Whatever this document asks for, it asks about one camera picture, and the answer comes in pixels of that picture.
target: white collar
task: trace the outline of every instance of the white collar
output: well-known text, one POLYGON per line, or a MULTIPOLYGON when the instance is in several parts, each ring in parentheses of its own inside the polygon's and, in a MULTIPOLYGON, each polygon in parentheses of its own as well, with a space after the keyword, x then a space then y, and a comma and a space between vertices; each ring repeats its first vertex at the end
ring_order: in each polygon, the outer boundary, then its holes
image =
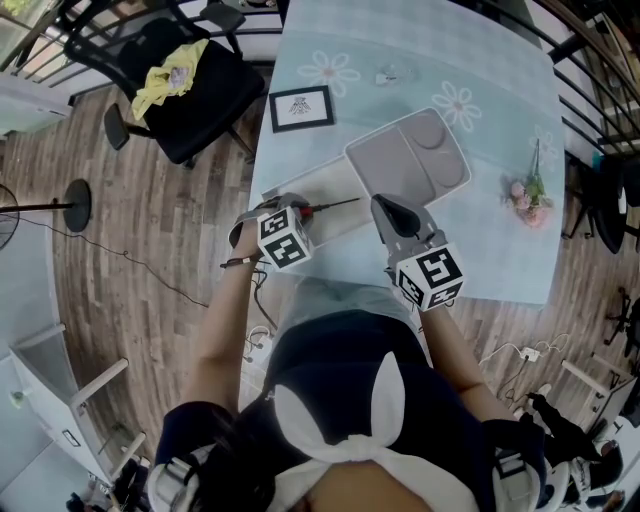
POLYGON ((302 401, 290 389, 275 387, 275 413, 285 439, 311 458, 276 476, 276 492, 267 512, 290 510, 333 464, 371 460, 422 498, 433 512, 476 512, 471 490, 431 462, 390 450, 404 421, 405 391, 392 352, 383 359, 371 396, 371 436, 350 435, 329 445, 302 401))

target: pink flower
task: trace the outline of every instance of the pink flower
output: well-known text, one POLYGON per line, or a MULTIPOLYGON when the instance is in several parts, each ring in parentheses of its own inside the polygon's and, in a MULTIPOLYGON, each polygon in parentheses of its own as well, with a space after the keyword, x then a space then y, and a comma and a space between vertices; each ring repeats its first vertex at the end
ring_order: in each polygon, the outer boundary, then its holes
POLYGON ((514 181, 511 185, 511 195, 515 198, 522 197, 524 195, 524 185, 519 181, 514 181))
POLYGON ((531 206, 531 198, 527 194, 515 200, 516 210, 526 210, 529 206, 531 206))
POLYGON ((542 227, 544 222, 549 217, 550 208, 535 207, 522 215, 522 219, 530 228, 542 227))

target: framed picture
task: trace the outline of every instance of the framed picture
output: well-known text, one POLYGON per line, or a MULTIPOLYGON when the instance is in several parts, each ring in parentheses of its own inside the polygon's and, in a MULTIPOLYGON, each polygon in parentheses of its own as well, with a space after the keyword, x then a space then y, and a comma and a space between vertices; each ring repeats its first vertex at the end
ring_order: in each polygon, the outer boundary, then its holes
POLYGON ((329 87, 305 87, 269 94, 274 133, 335 124, 329 87))

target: fan stand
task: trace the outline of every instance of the fan stand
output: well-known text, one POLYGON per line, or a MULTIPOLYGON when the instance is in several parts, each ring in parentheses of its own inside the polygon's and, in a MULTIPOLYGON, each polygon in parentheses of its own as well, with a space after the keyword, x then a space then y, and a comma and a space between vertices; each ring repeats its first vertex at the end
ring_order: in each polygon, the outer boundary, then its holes
POLYGON ((0 208, 0 214, 42 210, 64 210, 64 222, 69 231, 73 233, 84 231, 91 218, 91 189, 89 188, 89 183, 82 179, 72 181, 64 193, 63 203, 58 203, 58 200, 54 199, 51 204, 9 206, 0 208))

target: white flower print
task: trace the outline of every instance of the white flower print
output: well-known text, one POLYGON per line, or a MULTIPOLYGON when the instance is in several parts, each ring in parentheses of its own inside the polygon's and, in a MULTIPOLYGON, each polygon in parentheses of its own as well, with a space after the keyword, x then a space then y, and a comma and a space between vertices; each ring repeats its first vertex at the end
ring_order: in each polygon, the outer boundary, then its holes
POLYGON ((357 82, 360 80, 360 72, 345 67, 349 62, 346 53, 338 53, 331 62, 326 53, 321 50, 313 52, 312 59, 315 65, 306 64, 298 68, 298 74, 312 80, 313 85, 329 85, 331 92, 338 98, 344 98, 347 94, 345 82, 357 82))
POLYGON ((529 138, 529 145, 535 149, 540 141, 540 165, 553 171, 553 164, 558 158, 558 150, 553 147, 553 135, 545 132, 539 125, 535 126, 535 136, 529 138))
POLYGON ((467 132, 473 131, 473 119, 480 119, 482 117, 482 111, 472 105, 471 91, 466 87, 456 91, 456 88, 447 82, 442 82, 442 94, 434 94, 431 96, 431 101, 441 108, 446 109, 442 115, 443 119, 449 126, 453 126, 458 121, 467 132))

